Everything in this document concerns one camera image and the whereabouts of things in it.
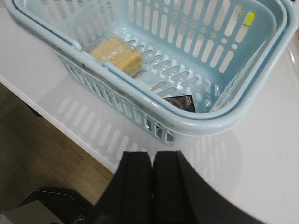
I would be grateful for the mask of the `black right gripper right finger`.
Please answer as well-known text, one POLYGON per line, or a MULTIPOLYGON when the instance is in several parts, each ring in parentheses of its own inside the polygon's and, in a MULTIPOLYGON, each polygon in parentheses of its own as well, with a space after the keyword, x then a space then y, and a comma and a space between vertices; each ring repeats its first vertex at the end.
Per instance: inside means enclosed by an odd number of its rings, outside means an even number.
POLYGON ((261 223, 215 191, 180 151, 157 152, 153 172, 156 224, 261 223))

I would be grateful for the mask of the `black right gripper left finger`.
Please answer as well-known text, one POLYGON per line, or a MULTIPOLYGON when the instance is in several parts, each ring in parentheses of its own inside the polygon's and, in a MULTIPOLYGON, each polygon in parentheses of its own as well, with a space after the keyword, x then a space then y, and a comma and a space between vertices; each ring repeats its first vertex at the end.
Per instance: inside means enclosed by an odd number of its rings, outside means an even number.
POLYGON ((95 206, 96 224, 151 223, 151 161, 146 152, 124 152, 95 206))

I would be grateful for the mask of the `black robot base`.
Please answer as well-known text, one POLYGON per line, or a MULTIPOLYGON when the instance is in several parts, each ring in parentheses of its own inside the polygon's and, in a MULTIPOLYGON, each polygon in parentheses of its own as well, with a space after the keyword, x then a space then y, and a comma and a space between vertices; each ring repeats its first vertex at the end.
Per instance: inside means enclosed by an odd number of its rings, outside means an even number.
POLYGON ((65 224, 81 224, 94 206, 73 189, 42 187, 28 194, 19 206, 38 200, 65 224))

